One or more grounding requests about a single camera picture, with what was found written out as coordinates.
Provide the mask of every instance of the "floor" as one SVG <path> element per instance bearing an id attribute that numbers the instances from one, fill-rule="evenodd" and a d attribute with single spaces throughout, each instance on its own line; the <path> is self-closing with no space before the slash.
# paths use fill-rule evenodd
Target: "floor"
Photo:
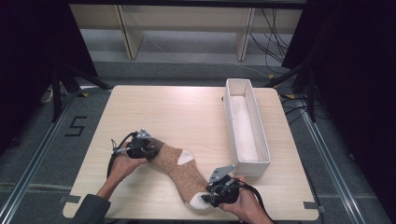
<path id="1" fill-rule="evenodd" d="M 87 47 L 97 69 L 106 73 L 109 63 L 122 63 L 122 66 L 138 66 L 139 64 L 158 64 L 164 70 L 171 67 L 194 65 L 217 65 L 231 70 L 242 69 L 255 73 L 269 80 L 268 71 L 275 77 L 287 70 L 280 67 L 281 62 L 267 54 L 256 45 L 252 39 L 247 46 L 247 57 L 243 62 L 236 60 L 232 34 L 217 33 L 185 33 L 185 32 L 147 32 L 135 60 L 129 60 L 125 52 L 123 40 L 118 31 L 81 30 Z M 253 34 L 254 38 L 268 47 L 278 58 L 283 52 L 275 43 L 267 46 L 263 34 Z M 291 35 L 282 35 L 287 44 Z M 256 68 L 266 68 L 266 73 Z M 280 84 L 279 93 L 292 94 L 290 83 Z M 31 121 L 26 125 L 20 144 L 8 149 L 0 158 L 0 202 L 7 204 L 15 187 L 21 182 L 21 177 L 29 175 L 26 193 L 16 202 L 17 208 L 9 211 L 10 223 L 66 223 L 62 215 L 64 198 L 72 188 L 90 139 L 95 130 L 95 124 L 100 119 L 106 106 L 109 93 L 96 93 L 87 101 L 84 97 L 75 97 L 69 103 L 70 96 L 65 96 L 64 105 L 70 106 L 64 121 L 58 127 L 50 122 L 52 105 L 43 104 L 35 111 Z M 317 196 L 320 218 L 306 223 L 390 223 L 380 203 L 364 179 L 359 167 L 347 156 L 347 146 L 339 136 L 336 127 L 326 113 L 325 103 L 316 100 L 317 122 L 312 123 L 303 109 L 305 100 L 289 100 L 287 96 L 281 99 L 287 114 L 290 129 L 293 134 L 300 157 L 306 169 L 307 177 L 312 184 L 313 194 Z M 64 140 L 70 132 L 67 126 L 81 112 L 92 116 L 84 120 L 86 131 L 79 139 Z M 47 130 L 56 130 L 55 136 L 47 136 Z M 35 150 L 46 142 L 49 149 L 41 155 Z M 36 161 L 36 171 L 29 173 L 28 169 Z"/>

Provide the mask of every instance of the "gray carpet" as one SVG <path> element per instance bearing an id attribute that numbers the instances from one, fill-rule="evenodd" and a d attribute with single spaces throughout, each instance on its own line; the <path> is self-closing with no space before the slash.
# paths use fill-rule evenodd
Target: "gray carpet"
<path id="1" fill-rule="evenodd" d="M 224 86 L 226 78 L 241 77 L 249 78 L 254 87 L 261 87 L 270 81 L 267 77 L 269 74 L 279 76 L 266 66 L 245 68 L 234 64 L 95 63 L 95 66 L 100 78 L 110 85 Z M 279 67 L 272 69 L 277 72 L 287 71 Z M 81 79 L 78 81 L 81 85 L 91 85 Z M 290 93 L 291 83 L 292 80 L 288 80 L 276 89 L 282 94 Z M 109 93 L 92 92 L 88 97 L 77 97 L 74 100 L 11 223 L 67 223 L 67 219 L 62 215 L 64 204 L 60 199 L 68 195 L 74 184 L 108 97 Z M 296 101 L 290 100 L 283 106 L 287 112 L 297 107 L 297 104 Z M 315 142 L 306 128 L 303 117 L 300 116 L 301 113 L 301 110 L 295 110 L 288 113 L 287 118 L 304 167 L 312 180 L 312 186 L 319 202 L 327 210 L 320 219 L 306 223 L 350 223 Z M 331 149 L 352 194 L 356 197 L 367 223 L 390 223 L 359 167 L 346 157 L 347 147 L 332 121 L 327 117 L 325 108 L 319 106 L 316 114 L 322 136 Z M 66 136 L 78 132 L 70 128 L 75 117 L 86 117 L 76 120 L 75 123 L 85 128 L 80 136 Z M 51 104 L 38 107 L 20 135 L 21 144 L 10 147 L 0 158 L 1 204 L 6 201 L 12 190 L 12 184 L 19 180 L 35 153 L 50 126 L 51 119 Z M 296 222 L 291 220 L 279 223 Z"/>

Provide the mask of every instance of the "person's right hand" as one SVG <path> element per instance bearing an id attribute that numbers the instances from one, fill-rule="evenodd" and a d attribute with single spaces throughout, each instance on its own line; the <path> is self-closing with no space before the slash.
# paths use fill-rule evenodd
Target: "person's right hand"
<path id="1" fill-rule="evenodd" d="M 234 178 L 246 182 L 245 177 L 242 175 Z M 273 223 L 271 218 L 262 210 L 253 192 L 248 189 L 239 189 L 239 197 L 235 203 L 221 203 L 219 208 L 236 215 L 241 223 L 243 221 L 250 224 Z"/>

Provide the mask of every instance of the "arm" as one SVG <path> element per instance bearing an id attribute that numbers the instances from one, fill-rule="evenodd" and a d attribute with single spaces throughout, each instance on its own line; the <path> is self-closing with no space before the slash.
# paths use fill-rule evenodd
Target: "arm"
<path id="1" fill-rule="evenodd" d="M 96 195 L 88 194 L 70 223 L 102 223 L 113 194 L 119 183 L 139 165 L 147 163 L 146 159 L 130 159 L 125 152 L 120 153 L 114 160 L 111 173 L 105 184 Z"/>
<path id="2" fill-rule="evenodd" d="M 243 176 L 235 178 L 246 181 Z M 272 219 L 262 210 L 254 194 L 248 189 L 239 190 L 239 198 L 235 203 L 221 203 L 219 208 L 225 212 L 230 212 L 239 217 L 239 220 L 250 224 L 273 223 Z"/>

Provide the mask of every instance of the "white desk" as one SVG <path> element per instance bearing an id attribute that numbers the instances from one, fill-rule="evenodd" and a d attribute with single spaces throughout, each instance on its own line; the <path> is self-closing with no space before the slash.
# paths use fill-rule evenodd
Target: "white desk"
<path id="1" fill-rule="evenodd" d="M 172 147 L 193 152 L 198 170 L 208 179 L 213 170 L 231 164 L 220 87 L 118 86 L 114 88 L 81 165 L 71 195 L 95 194 L 105 183 L 112 145 L 140 128 Z M 247 182 L 262 195 L 275 220 L 314 220 L 318 211 L 304 209 L 313 202 L 282 106 L 273 89 L 254 89 L 272 163 L 264 176 Z M 190 210 L 181 201 L 168 175 L 151 164 L 139 167 L 119 185 L 106 217 L 136 219 L 236 220 L 218 208 Z M 79 203 L 67 203 L 72 217 Z"/>

